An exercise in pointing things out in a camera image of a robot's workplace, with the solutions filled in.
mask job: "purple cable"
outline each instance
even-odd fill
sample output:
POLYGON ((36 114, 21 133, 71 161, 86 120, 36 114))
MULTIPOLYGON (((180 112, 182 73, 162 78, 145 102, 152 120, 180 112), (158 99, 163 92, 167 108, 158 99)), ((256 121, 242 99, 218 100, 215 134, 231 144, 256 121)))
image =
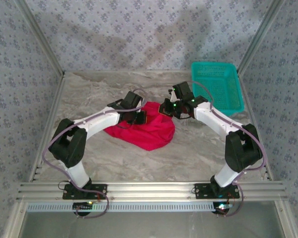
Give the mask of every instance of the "purple cable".
MULTIPOLYGON (((143 89, 138 88, 138 89, 135 89, 134 91, 136 91, 136 90, 140 90, 140 91, 142 91, 142 92, 145 94, 145 96, 147 97, 147 93, 146 93, 143 89)), ((108 113, 116 113, 116 112, 133 112, 133 111, 137 111, 137 110, 141 109, 141 108, 147 103, 146 97, 144 98, 144 101, 143 101, 143 103, 142 103, 142 105, 141 105, 140 107, 137 107, 137 108, 134 108, 134 109, 108 110, 108 111, 101 112, 101 113, 98 113, 98 114, 96 114, 96 115, 93 115, 93 116, 87 118, 87 119, 85 120, 85 122, 88 122, 88 121, 90 121, 90 120, 92 120, 92 119, 95 119, 95 118, 97 118, 97 117, 99 117, 99 116, 101 116, 101 115, 105 115, 105 114, 108 114, 108 113)), ((52 167, 52 168, 54 168, 54 169, 60 171, 61 173, 63 173, 63 174, 69 179, 69 181, 73 184, 73 186, 74 186, 77 190, 80 190, 80 191, 83 191, 83 192, 93 192, 93 193, 96 193, 96 194, 99 194, 99 195, 102 195, 102 196, 105 197, 105 199, 107 200, 107 206, 106 206, 105 210, 104 210, 103 212, 101 212, 100 214, 97 214, 97 215, 94 215, 94 216, 82 217, 82 216, 79 216, 79 215, 78 215, 78 213, 77 213, 78 210, 76 210, 76 215, 77 215, 78 218, 82 218, 82 219, 91 219, 91 218, 101 217, 101 216, 103 216, 103 215, 108 211, 108 209, 109 209, 109 199, 108 199, 107 195, 106 195, 105 193, 103 193, 103 192, 100 192, 100 191, 96 191, 96 190, 88 190, 88 189, 83 189, 83 188, 78 187, 77 184, 76 184, 74 181, 71 180, 71 177, 68 175, 68 173, 67 173, 65 170, 62 170, 61 168, 59 168, 59 167, 57 167, 57 166, 51 164, 51 163, 50 163, 49 161, 47 161, 46 158, 45 158, 45 154, 48 152, 49 147, 52 146, 53 143, 54 143, 58 138, 60 138, 60 137, 61 137, 63 134, 65 134, 67 131, 69 131, 69 130, 73 129, 74 127, 76 127, 76 126, 78 126, 78 125, 81 125, 81 124, 83 124, 83 123, 84 123, 84 121, 75 123, 75 124, 73 124, 73 125, 67 127, 66 129, 64 129, 63 131, 61 131, 57 136, 55 136, 55 137, 50 141, 50 143, 44 148, 44 150, 43 150, 43 152, 42 152, 42 160, 43 160, 44 163, 46 163, 46 164, 49 165, 50 167, 52 167)))
MULTIPOLYGON (((260 148, 260 150, 262 151, 262 154, 263 154, 263 163, 257 167, 257 168, 252 168, 252 169, 246 169, 245 171, 255 171, 255 170, 260 170, 262 169, 266 162, 267 162, 267 154, 266 154, 266 151, 265 151, 265 148, 264 146, 257 140, 257 138, 251 134, 250 132, 248 132, 247 130, 245 130, 243 127, 235 124, 235 123, 232 123, 230 122, 229 120, 223 118, 222 116, 220 116, 219 114, 217 114, 214 110, 212 110, 212 107, 213 107, 213 103, 214 103, 214 99, 212 97, 212 94, 209 92, 209 90, 201 83, 199 82, 196 82, 196 81, 189 81, 191 83, 195 83, 197 85, 199 85, 200 87, 202 87, 206 92, 207 94, 209 95, 210 99, 211 99, 211 102, 210 102, 210 110, 211 112, 219 119, 221 119, 222 121, 228 123, 228 124, 231 124, 232 126, 234 126, 235 128, 243 131, 245 134, 247 134, 248 136, 250 136, 255 142, 256 144, 258 145, 258 147, 260 148)), ((236 213, 238 213, 240 211, 240 209, 242 208, 243 206, 243 202, 244 202, 244 194, 243 194, 243 190, 241 188, 241 186, 237 183, 237 180, 244 174, 244 171, 242 171, 236 178, 235 180, 232 182, 232 185, 236 185, 240 191, 240 195, 241 195, 241 202, 238 206, 238 208, 231 214, 228 214, 228 215, 224 215, 224 217, 231 217, 231 216, 234 216, 236 213)))

